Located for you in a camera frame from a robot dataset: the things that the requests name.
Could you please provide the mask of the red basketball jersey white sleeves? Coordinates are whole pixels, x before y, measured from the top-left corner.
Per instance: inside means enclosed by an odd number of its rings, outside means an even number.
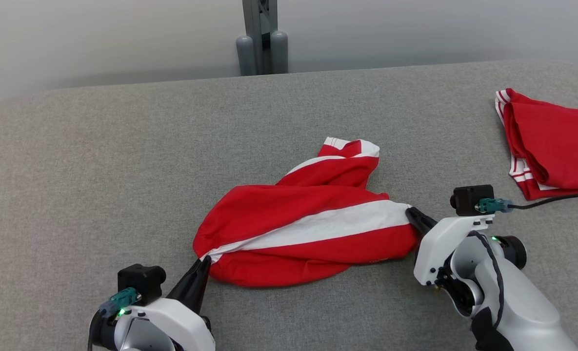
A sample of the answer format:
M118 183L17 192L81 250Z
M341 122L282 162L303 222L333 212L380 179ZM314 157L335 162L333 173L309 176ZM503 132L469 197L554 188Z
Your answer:
M578 109L496 92L495 109L510 151L510 177L525 199L578 194Z

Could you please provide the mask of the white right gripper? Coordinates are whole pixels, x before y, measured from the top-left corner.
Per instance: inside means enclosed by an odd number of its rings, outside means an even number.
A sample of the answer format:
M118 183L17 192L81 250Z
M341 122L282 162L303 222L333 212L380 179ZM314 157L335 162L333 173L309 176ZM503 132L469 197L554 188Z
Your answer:
M421 239L413 271L416 280L422 285L433 284L438 269L469 233L487 229L494 217L494 214L448 217L437 222L416 207L407 209L407 219Z

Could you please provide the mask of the grey cylindrical post foot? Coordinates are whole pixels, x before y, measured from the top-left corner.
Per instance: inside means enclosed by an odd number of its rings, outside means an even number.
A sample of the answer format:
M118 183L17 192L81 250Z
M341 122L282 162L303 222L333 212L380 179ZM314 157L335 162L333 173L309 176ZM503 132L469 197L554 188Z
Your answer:
M255 42L249 36L240 36L236 40L236 52L241 76L258 75Z
M289 73L288 37L282 31L270 34L272 74Z

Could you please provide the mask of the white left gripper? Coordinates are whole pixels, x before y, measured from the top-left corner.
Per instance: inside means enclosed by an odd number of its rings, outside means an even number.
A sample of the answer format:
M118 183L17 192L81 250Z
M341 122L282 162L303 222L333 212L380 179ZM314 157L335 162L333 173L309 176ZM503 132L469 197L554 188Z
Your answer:
M200 314L213 261L206 255L195 262L167 294L135 310L145 314L162 333L184 351L216 351L212 333Z

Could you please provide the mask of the red shorts with white stripe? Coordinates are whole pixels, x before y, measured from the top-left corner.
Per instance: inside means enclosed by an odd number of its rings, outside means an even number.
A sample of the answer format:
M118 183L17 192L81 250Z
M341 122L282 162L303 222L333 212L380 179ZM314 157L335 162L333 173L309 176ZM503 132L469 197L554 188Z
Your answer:
M273 185L236 186L209 211L193 251L212 278L249 288L307 284L419 244L409 204L367 189L379 146L329 137Z

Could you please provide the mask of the grey aluminium post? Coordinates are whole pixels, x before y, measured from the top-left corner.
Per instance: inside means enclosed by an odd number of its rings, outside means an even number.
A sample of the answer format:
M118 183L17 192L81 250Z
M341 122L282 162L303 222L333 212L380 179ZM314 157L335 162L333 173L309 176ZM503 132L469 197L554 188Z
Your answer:
M278 29L278 0L241 0L245 32L255 42L258 75L272 74L270 34Z

